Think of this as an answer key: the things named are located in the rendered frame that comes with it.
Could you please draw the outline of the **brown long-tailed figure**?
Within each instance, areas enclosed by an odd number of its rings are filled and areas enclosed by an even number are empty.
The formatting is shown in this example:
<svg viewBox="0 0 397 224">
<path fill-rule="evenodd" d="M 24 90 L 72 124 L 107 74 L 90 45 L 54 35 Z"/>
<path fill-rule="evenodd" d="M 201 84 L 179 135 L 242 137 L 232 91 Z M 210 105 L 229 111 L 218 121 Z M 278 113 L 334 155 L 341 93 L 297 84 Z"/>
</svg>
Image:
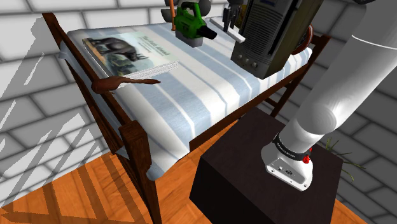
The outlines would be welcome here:
<svg viewBox="0 0 397 224">
<path fill-rule="evenodd" d="M 116 90 L 122 83 L 141 83 L 141 84 L 154 85 L 160 83 L 160 81 L 155 79 L 137 80 L 124 76 L 111 76 L 108 78 L 95 80 L 91 85 L 91 89 L 96 94 L 104 94 L 106 92 Z"/>
</svg>

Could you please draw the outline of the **book with rhino cover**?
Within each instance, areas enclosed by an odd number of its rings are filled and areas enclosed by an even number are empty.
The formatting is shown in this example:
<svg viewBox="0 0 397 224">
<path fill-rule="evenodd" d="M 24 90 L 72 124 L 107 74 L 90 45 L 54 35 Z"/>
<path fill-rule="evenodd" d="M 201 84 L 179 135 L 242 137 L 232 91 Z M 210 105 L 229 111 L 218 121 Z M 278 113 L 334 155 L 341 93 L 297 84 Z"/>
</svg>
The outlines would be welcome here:
<svg viewBox="0 0 397 224">
<path fill-rule="evenodd" d="M 142 32 L 112 34 L 82 40 L 108 76 L 149 79 L 178 67 L 178 59 Z"/>
</svg>

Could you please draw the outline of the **orange stick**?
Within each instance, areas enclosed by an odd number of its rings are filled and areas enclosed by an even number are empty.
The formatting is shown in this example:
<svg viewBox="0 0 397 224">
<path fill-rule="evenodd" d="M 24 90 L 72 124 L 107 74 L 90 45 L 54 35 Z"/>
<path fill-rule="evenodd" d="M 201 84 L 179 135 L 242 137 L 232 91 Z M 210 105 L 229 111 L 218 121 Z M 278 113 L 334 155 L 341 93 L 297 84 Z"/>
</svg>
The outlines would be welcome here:
<svg viewBox="0 0 397 224">
<path fill-rule="evenodd" d="M 175 25 L 175 22 L 174 22 L 174 17 L 176 16 L 176 14 L 175 14 L 174 0 L 169 0 L 169 8 L 170 8 L 170 14 L 171 14 L 171 23 L 172 23 L 171 31 L 175 31 L 176 30 L 176 25 Z"/>
</svg>

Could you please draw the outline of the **grey radio box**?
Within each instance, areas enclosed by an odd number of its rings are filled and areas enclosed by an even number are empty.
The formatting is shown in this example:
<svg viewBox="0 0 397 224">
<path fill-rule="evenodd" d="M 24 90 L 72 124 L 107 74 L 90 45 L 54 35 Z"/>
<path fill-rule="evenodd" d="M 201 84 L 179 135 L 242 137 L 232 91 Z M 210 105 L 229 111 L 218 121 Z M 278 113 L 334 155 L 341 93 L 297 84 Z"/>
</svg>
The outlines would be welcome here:
<svg viewBox="0 0 397 224">
<path fill-rule="evenodd" d="M 324 0 L 249 0 L 231 60 L 259 79 L 279 72 Z"/>
</svg>

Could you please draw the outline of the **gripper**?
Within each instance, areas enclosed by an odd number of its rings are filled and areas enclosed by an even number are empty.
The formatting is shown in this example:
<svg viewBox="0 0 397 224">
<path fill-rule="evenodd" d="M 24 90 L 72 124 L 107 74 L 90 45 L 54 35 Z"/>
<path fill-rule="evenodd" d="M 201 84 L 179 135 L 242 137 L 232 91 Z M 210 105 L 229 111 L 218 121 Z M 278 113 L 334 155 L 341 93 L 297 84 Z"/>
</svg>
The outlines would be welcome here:
<svg viewBox="0 0 397 224">
<path fill-rule="evenodd" d="M 231 15 L 231 28 L 233 29 L 236 20 L 239 18 L 241 6 L 247 5 L 248 0 L 227 0 L 229 7 L 223 9 L 223 31 L 228 30 Z"/>
</svg>

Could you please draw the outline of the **red-brown round plate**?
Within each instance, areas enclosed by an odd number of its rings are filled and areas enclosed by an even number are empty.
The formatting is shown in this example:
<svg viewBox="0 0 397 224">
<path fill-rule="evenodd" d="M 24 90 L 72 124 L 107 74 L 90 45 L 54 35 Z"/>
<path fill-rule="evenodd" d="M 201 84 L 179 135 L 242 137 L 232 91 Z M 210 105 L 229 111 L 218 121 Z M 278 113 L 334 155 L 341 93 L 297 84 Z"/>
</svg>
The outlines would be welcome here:
<svg viewBox="0 0 397 224">
<path fill-rule="evenodd" d="M 301 40 L 298 42 L 296 48 L 291 52 L 292 55 L 296 55 L 302 51 L 304 51 L 311 43 L 314 35 L 314 30 L 312 24 L 310 24 L 302 36 Z"/>
</svg>

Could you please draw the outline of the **wooden bed with striped cover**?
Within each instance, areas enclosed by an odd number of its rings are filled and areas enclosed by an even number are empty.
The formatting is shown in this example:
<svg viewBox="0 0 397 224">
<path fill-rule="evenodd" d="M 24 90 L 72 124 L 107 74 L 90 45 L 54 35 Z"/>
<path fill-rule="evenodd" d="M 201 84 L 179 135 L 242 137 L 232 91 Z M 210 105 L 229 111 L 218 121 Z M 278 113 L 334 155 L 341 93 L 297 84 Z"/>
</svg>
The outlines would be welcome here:
<svg viewBox="0 0 397 224">
<path fill-rule="evenodd" d="M 313 36 L 284 67 L 263 80 L 229 59 L 229 37 L 218 36 L 192 48 L 166 23 L 65 32 L 53 13 L 43 18 L 112 154 L 116 155 L 145 203 L 153 224 L 162 224 L 155 181 L 261 102 L 276 115 L 329 42 Z M 170 51 L 177 68 L 154 76 L 160 83 L 122 83 L 96 94 L 91 85 L 108 78 L 82 40 L 141 31 Z"/>
</svg>

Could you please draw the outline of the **white flat board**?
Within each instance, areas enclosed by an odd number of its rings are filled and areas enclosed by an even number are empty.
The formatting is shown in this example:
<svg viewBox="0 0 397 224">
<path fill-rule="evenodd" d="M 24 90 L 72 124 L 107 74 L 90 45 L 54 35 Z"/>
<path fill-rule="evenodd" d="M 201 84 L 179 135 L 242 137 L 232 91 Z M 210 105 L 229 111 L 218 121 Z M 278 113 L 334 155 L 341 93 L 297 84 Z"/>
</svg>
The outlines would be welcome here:
<svg viewBox="0 0 397 224">
<path fill-rule="evenodd" d="M 209 21 L 212 24 L 214 24 L 217 28 L 219 28 L 221 31 L 223 31 L 224 23 L 221 21 L 220 17 L 211 17 Z M 230 27 L 227 28 L 225 33 L 228 34 L 232 39 L 234 39 L 238 43 L 243 43 L 246 40 L 244 36 L 242 36 L 236 30 Z"/>
</svg>

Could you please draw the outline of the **grey round object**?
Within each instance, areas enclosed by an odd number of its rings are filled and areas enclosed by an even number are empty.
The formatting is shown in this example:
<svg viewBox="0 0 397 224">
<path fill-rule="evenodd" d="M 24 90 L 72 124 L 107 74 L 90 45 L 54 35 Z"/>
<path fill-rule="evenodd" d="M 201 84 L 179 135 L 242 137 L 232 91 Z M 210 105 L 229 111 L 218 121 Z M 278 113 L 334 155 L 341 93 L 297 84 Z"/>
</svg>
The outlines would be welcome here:
<svg viewBox="0 0 397 224">
<path fill-rule="evenodd" d="M 198 3 L 202 17 L 206 16 L 211 10 L 210 0 L 173 0 L 174 6 L 180 6 L 183 2 Z M 170 0 L 164 0 L 164 3 L 166 8 L 161 9 L 160 12 L 165 22 L 171 22 Z"/>
</svg>

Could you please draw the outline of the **green leaf blower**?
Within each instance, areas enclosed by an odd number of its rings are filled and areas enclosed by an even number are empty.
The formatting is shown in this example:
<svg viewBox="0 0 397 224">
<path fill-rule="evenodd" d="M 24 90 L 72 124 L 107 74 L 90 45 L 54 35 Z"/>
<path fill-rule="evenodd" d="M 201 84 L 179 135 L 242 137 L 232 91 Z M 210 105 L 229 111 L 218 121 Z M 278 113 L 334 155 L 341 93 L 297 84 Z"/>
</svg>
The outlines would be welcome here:
<svg viewBox="0 0 397 224">
<path fill-rule="evenodd" d="M 180 0 L 173 22 L 176 37 L 192 48 L 202 46 L 204 38 L 214 39 L 217 36 L 203 20 L 199 1 Z"/>
</svg>

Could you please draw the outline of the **dark robot stand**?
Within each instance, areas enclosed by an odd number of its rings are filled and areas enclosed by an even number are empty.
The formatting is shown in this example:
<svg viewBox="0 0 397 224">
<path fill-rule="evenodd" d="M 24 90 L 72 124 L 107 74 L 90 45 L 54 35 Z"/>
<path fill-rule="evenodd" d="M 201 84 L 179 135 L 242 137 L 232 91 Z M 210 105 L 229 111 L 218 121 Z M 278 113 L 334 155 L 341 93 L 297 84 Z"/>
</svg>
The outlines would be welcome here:
<svg viewBox="0 0 397 224">
<path fill-rule="evenodd" d="M 330 224 L 342 159 L 312 147 L 305 191 L 269 174 L 261 149 L 284 124 L 258 108 L 247 112 L 200 158 L 190 200 L 212 224 Z"/>
</svg>

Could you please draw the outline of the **green plant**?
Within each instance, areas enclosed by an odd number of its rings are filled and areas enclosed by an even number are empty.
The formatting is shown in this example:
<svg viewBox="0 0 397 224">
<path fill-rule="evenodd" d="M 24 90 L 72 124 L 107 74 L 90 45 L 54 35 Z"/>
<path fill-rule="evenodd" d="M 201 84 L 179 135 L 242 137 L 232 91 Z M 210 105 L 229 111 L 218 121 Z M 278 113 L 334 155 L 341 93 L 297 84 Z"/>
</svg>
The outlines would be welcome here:
<svg viewBox="0 0 397 224">
<path fill-rule="evenodd" d="M 351 152 L 344 152 L 344 153 L 336 152 L 333 148 L 337 145 L 338 142 L 339 142 L 339 140 L 333 141 L 333 139 L 331 137 L 328 137 L 326 139 L 326 142 L 323 144 L 323 146 L 324 146 L 326 151 L 329 151 L 330 153 L 332 153 L 332 154 L 334 154 L 335 156 L 338 156 L 338 157 L 341 157 L 343 155 L 351 154 Z M 349 162 L 349 161 L 344 160 L 344 159 L 343 159 L 343 163 L 355 166 L 355 167 L 357 167 L 359 169 L 365 169 L 365 167 L 363 167 L 361 165 L 355 164 L 354 162 Z M 342 169 L 342 172 L 346 173 L 350 177 L 351 181 L 354 182 L 354 177 L 353 177 L 353 175 L 350 172 L 348 172 L 345 169 Z"/>
</svg>

